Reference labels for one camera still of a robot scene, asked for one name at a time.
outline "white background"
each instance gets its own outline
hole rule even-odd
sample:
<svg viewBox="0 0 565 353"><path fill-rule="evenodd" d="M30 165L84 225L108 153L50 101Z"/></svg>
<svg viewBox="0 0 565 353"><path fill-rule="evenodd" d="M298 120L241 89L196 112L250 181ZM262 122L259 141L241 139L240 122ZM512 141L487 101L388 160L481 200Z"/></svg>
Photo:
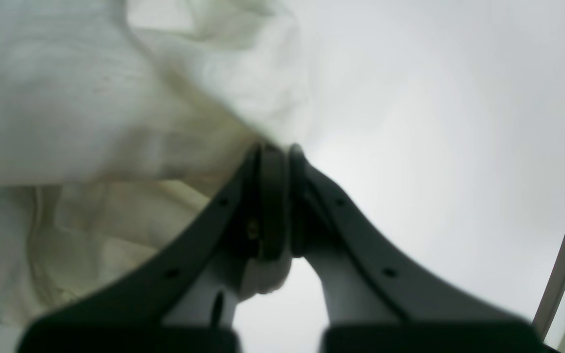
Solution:
<svg viewBox="0 0 565 353"><path fill-rule="evenodd" d="M531 320L565 232L565 1L288 3L309 160L413 259ZM315 352L309 271L238 307L248 353Z"/></svg>

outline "black plastic part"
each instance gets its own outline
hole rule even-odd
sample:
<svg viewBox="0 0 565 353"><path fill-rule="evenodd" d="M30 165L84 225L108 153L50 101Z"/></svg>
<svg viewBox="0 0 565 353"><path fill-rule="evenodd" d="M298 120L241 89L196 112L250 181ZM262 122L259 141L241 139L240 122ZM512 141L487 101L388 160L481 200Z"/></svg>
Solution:
<svg viewBox="0 0 565 353"><path fill-rule="evenodd" d="M551 347L547 346L546 344L544 345L544 351L546 353L560 353L557 349L551 348Z"/></svg>
<svg viewBox="0 0 565 353"><path fill-rule="evenodd" d="M296 251L319 275L330 323L324 353L541 353L524 320L438 279L370 224L337 184L293 152Z"/></svg>
<svg viewBox="0 0 565 353"><path fill-rule="evenodd" d="M321 353L544 353L521 324L417 324L329 329Z"/></svg>
<svg viewBox="0 0 565 353"><path fill-rule="evenodd" d="M25 336L32 353L240 353L237 335L221 328L41 323Z"/></svg>
<svg viewBox="0 0 565 353"><path fill-rule="evenodd" d="M299 146L257 147L180 237L118 283L33 324L21 353L235 353L250 257L291 249L324 288L323 353L543 353L524 320L441 281L390 244Z"/></svg>
<svg viewBox="0 0 565 353"><path fill-rule="evenodd" d="M237 351L234 344L216 346L209 341L230 337L214 327L231 324L251 252L246 225L260 208L254 205L257 198L249 197L257 189L257 152L252 150L233 179L175 241L116 284L38 320L29 327L19 351L60 351L67 344L78 352L100 352L97 347L118 351L113 348L145 347L156 339L161 340L153 346L158 351ZM170 330L162 324L182 328ZM54 337L62 339L56 346Z"/></svg>

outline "white fabric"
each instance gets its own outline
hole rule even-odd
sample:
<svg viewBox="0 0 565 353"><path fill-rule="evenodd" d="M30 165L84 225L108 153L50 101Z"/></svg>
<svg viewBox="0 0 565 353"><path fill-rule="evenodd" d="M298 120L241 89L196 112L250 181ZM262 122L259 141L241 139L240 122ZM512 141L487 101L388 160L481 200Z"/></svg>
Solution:
<svg viewBox="0 0 565 353"><path fill-rule="evenodd" d="M259 135L282 147L306 133L284 8L173 4L190 17L166 28L146 22L145 1L0 0L0 324L23 326L132 270Z"/></svg>
<svg viewBox="0 0 565 353"><path fill-rule="evenodd" d="M0 186L26 186L0 187L0 323L144 261L256 132L532 317L565 229L565 0L0 0Z"/></svg>

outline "cloth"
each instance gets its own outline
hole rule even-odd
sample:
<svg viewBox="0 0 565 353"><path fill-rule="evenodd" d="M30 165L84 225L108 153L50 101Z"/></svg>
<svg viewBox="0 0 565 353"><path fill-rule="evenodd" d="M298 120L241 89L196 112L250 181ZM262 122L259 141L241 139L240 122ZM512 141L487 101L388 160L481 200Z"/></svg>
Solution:
<svg viewBox="0 0 565 353"><path fill-rule="evenodd" d="M139 266L253 143L302 139L298 45L276 2L0 0L0 331Z"/></svg>

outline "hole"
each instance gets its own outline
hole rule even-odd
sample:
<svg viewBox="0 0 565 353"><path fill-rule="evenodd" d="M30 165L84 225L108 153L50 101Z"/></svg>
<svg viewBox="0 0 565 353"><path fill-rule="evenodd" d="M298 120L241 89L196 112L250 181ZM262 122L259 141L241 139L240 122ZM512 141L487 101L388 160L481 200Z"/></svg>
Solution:
<svg viewBox="0 0 565 353"><path fill-rule="evenodd" d="M334 198L329 203L334 206ZM283 303L293 304L285 305L281 310ZM291 317L302 318L303 321L287 319ZM258 295L258 298L241 302L232 322L233 330L241 337L244 353L271 352L274 351L272 347L278 348L275 351L280 353L317 353L320 337L328 326L320 277L305 257L291 261L289 277L273 295ZM312 342L315 349L307 350L308 342ZM375 349L373 353L379 352L379 349Z"/></svg>
<svg viewBox="0 0 565 353"><path fill-rule="evenodd" d="M383 268L383 275L387 277L394 278L398 276L398 273L393 268Z"/></svg>
<svg viewBox="0 0 565 353"><path fill-rule="evenodd" d="M220 291L215 297L213 304L213 312L210 315L210 325L212 327L219 326L219 320L222 318L222 310L224 310L224 293Z"/></svg>
<svg viewBox="0 0 565 353"><path fill-rule="evenodd" d="M165 278L166 279L172 279L172 278L178 277L179 274L180 274L180 271L177 268L170 268L165 272Z"/></svg>

